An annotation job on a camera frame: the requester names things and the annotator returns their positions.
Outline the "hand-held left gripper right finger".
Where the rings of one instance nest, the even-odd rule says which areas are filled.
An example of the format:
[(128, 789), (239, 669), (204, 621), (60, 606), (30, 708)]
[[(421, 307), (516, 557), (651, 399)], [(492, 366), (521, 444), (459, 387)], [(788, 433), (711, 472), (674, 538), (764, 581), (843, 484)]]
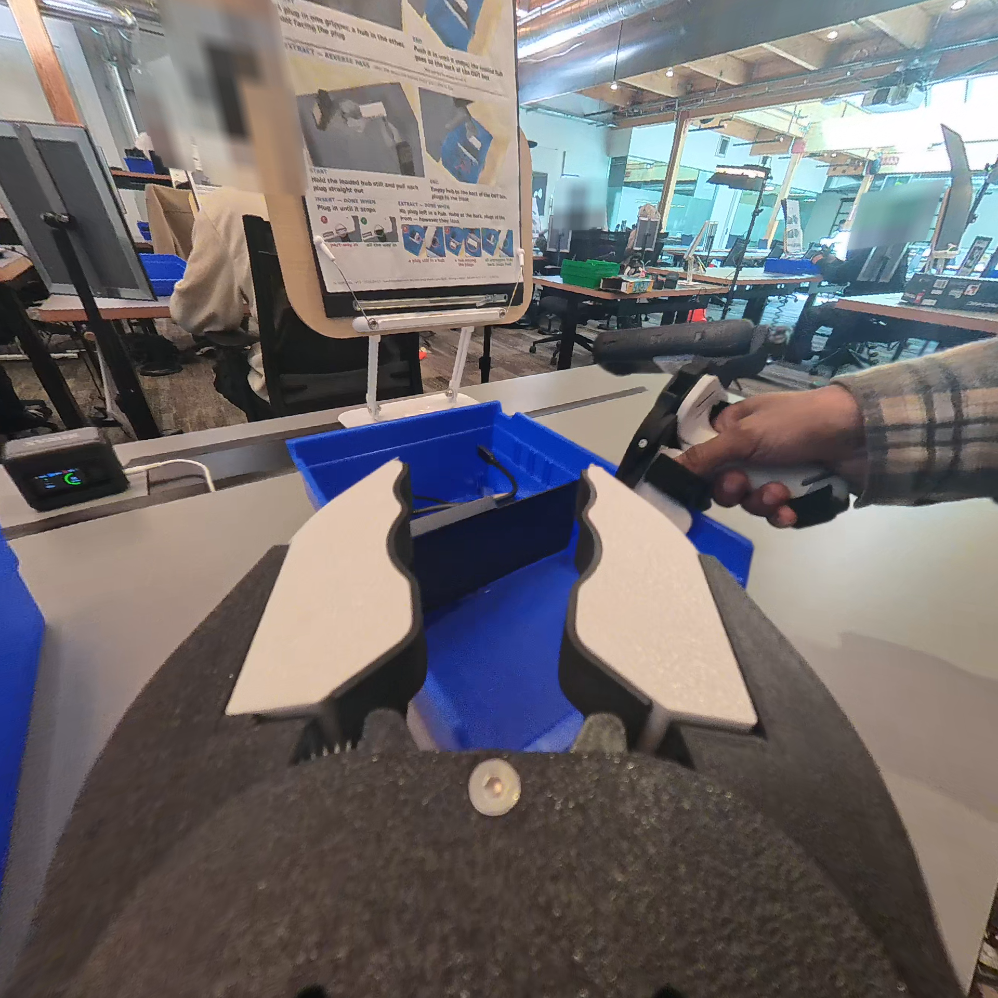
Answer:
[(560, 687), (654, 755), (680, 724), (750, 734), (758, 715), (701, 557), (665, 514), (598, 465), (581, 475), (578, 578)]

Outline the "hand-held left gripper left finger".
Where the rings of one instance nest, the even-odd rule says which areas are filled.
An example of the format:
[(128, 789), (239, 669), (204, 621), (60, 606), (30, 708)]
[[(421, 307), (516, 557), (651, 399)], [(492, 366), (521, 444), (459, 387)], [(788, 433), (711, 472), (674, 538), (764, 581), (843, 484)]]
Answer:
[(287, 546), (227, 717), (314, 723), (360, 742), (368, 717), (406, 726), (428, 653), (413, 570), (409, 467), (393, 458), (314, 513)]

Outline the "blue plastic bin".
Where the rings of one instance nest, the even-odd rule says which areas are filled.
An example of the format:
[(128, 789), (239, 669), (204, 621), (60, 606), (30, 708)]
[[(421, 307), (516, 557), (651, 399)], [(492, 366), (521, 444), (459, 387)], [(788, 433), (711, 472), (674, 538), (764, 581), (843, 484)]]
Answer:
[[(483, 498), (526, 498), (581, 479), (591, 465), (616, 472), (496, 402), (299, 437), (287, 448), (317, 509), (393, 458), (409, 467), (413, 516)], [(428, 672), (416, 708), (439, 746), (562, 751), (579, 731), (583, 715), (560, 687), (566, 610), (578, 578), (577, 511), (576, 524), (562, 553), (422, 611)], [(721, 580), (746, 582), (751, 542), (698, 512), (685, 534), (700, 556), (719, 562)]]
[(45, 620), (20, 562), (1, 539), (1, 872), (13, 834)]

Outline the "person's right hand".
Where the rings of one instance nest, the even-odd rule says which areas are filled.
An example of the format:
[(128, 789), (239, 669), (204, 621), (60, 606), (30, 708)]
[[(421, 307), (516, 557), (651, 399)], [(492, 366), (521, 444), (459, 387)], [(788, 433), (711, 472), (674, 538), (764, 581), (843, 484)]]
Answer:
[(866, 479), (865, 435), (855, 400), (832, 384), (810, 392), (771, 393), (729, 405), (716, 436), (685, 451), (678, 462), (708, 481), (718, 505), (740, 506), (779, 529), (796, 525), (792, 494), (779, 481), (752, 486), (748, 468), (818, 465), (859, 495)]

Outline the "wooden-top desk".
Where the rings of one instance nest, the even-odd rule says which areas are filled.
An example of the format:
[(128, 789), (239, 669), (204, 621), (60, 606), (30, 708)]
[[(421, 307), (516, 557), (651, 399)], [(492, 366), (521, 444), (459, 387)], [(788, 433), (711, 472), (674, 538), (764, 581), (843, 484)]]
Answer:
[(993, 314), (906, 305), (898, 294), (841, 298), (812, 370), (822, 377), (995, 340)]
[(538, 347), (554, 345), (551, 364), (558, 370), (572, 367), (574, 351), (577, 348), (593, 351), (592, 331), (587, 330), (583, 312), (587, 308), (610, 309), (616, 318), (640, 318), (646, 312), (658, 312), (674, 320), (686, 319), (690, 312), (708, 305), (710, 299), (720, 293), (717, 285), (688, 283), (673, 288), (649, 288), (642, 293), (624, 293), (602, 288), (572, 284), (561, 277), (535, 278), (534, 285), (540, 288), (538, 311), (542, 316), (557, 318), (557, 332), (549, 332), (535, 339), (529, 353), (536, 354)]

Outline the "black office chair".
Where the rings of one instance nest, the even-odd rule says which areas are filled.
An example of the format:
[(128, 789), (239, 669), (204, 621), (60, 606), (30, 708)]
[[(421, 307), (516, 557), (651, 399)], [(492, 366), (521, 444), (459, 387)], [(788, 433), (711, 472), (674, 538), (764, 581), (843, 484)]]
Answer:
[(334, 339), (308, 326), (288, 300), (270, 223), (244, 216), (243, 231), (269, 408), (290, 416), (364, 403), (369, 340)]
[(562, 338), (562, 328), (566, 319), (575, 313), (574, 298), (553, 290), (542, 290), (539, 303), (535, 310), (535, 324), (538, 329), (542, 320), (547, 320), (548, 334), (535, 339), (530, 347), (530, 354), (536, 354), (539, 346), (553, 344), (553, 353), (550, 364), (556, 366), (560, 355), (560, 343)]

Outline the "black bin divider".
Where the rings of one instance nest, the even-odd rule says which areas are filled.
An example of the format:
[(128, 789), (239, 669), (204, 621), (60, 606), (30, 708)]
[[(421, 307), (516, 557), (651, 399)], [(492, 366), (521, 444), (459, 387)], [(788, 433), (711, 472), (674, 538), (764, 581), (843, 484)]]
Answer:
[(410, 522), (424, 613), (565, 551), (576, 534), (580, 479), (526, 498), (483, 498)]

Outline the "black power bank with display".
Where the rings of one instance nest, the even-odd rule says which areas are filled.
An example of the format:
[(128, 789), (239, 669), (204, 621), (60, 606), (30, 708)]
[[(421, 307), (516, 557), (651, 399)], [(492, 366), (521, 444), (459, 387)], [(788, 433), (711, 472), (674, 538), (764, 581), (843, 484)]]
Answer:
[(128, 476), (101, 428), (10, 440), (2, 465), (28, 505), (52, 512), (126, 492)]

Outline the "tall black display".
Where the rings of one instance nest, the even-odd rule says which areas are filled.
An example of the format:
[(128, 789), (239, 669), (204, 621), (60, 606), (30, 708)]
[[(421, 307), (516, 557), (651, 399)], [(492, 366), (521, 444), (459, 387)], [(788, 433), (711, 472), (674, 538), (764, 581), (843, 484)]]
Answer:
[(950, 163), (950, 186), (945, 204), (940, 208), (934, 233), (936, 254), (956, 253), (968, 226), (974, 200), (972, 170), (963, 138), (953, 129), (941, 125), (943, 142)]

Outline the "printed instruction sheet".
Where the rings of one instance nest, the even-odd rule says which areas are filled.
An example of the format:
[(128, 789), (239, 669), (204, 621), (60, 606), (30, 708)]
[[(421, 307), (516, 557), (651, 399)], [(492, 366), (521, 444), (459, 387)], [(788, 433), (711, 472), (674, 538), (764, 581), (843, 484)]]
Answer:
[(413, 295), (522, 295), (516, 10), (277, 2), (333, 316)]

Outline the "black monitor stand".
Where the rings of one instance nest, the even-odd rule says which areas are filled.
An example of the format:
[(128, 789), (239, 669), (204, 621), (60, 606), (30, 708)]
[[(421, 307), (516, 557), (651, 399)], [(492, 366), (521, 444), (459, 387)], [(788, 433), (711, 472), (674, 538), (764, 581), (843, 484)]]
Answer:
[(126, 416), (127, 422), (138, 439), (161, 438), (163, 434), (148, 404), (147, 397), (143, 393), (143, 388), (138, 381), (126, 348), (118, 332), (101, 315), (83, 266), (82, 257), (73, 241), (73, 218), (64, 212), (47, 211), (43, 213), (42, 219), (53, 234), (58, 253), (84, 307), (90, 331), (96, 338), (100, 357), (104, 361), (110, 381), (114, 385), (119, 409)]

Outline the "grey framed monitor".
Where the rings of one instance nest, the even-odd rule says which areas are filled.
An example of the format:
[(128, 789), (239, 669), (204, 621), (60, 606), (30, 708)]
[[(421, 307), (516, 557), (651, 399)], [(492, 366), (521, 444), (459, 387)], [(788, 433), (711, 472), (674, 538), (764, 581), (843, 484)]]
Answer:
[(67, 245), (95, 298), (154, 301), (126, 215), (89, 131), (71, 124), (1, 122), (1, 192), (47, 291), (74, 295)]

